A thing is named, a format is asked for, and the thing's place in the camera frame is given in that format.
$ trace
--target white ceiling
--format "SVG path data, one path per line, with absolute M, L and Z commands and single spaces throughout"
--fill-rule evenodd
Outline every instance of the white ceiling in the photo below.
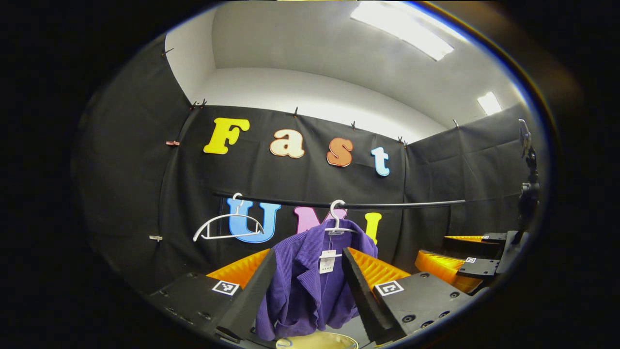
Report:
M 454 51 L 434 61 L 388 33 L 350 18 L 359 2 L 231 1 L 213 20 L 216 68 L 278 68 L 340 79 L 402 102 L 447 128 L 484 117 L 492 91 L 502 108 L 522 101 L 506 72 L 479 48 L 419 23 Z

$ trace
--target fluorescent light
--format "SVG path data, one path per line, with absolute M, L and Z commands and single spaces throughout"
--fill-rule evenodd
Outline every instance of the fluorescent light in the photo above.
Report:
M 489 92 L 478 98 L 478 104 L 480 104 L 480 107 L 484 109 L 487 116 L 502 111 L 502 107 L 500 107 L 500 103 L 497 101 L 497 98 L 493 92 Z
M 443 23 L 442 21 L 432 17 L 431 15 L 427 14 L 426 12 L 420 10 L 417 6 L 409 3 L 409 2 L 404 2 L 404 1 L 390 1 L 389 2 L 390 5 L 402 9 L 405 12 L 410 13 L 412 16 L 419 18 L 420 20 L 429 23 L 433 26 L 435 26 L 437 29 L 440 29 L 444 32 L 446 32 L 447 34 L 450 34 L 451 36 L 453 36 L 454 38 L 462 41 L 462 42 L 469 42 L 468 39 L 465 39 L 461 34 L 459 34 L 456 30 L 452 29 L 450 26 L 446 25 L 445 23 Z
M 437 35 L 414 22 L 411 15 L 382 2 L 363 1 L 351 18 L 372 25 L 410 43 L 434 60 L 441 60 L 454 48 Z

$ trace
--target price tag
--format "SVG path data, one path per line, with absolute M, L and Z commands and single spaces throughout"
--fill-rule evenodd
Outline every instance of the price tag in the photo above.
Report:
M 321 257 L 329 257 L 335 256 L 336 250 L 326 250 L 321 253 Z M 332 258 L 321 258 L 319 263 L 319 274 L 330 273 L 334 270 L 334 263 L 336 261 L 336 257 Z

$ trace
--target purple jacket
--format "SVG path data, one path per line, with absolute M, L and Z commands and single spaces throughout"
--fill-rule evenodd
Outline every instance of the purple jacket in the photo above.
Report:
M 342 257 L 336 257 L 334 270 L 319 274 L 319 256 L 323 250 L 352 247 L 377 257 L 377 246 L 354 222 L 341 219 L 340 227 L 356 230 L 332 236 L 334 219 L 288 237 L 273 247 L 276 271 L 256 315 L 256 334 L 264 340 L 309 335 L 325 330 L 326 325 L 339 329 L 357 316 L 355 300 L 342 271 Z

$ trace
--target yellow letter f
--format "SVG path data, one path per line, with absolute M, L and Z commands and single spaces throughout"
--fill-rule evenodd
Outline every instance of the yellow letter f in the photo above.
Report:
M 246 119 L 225 119 L 219 117 L 214 122 L 215 129 L 213 130 L 211 141 L 205 145 L 205 153 L 226 154 L 228 152 L 228 147 L 225 144 L 226 140 L 228 139 L 230 145 L 237 143 L 240 131 L 237 127 L 231 129 L 231 126 L 238 126 L 242 131 L 250 129 L 250 122 Z

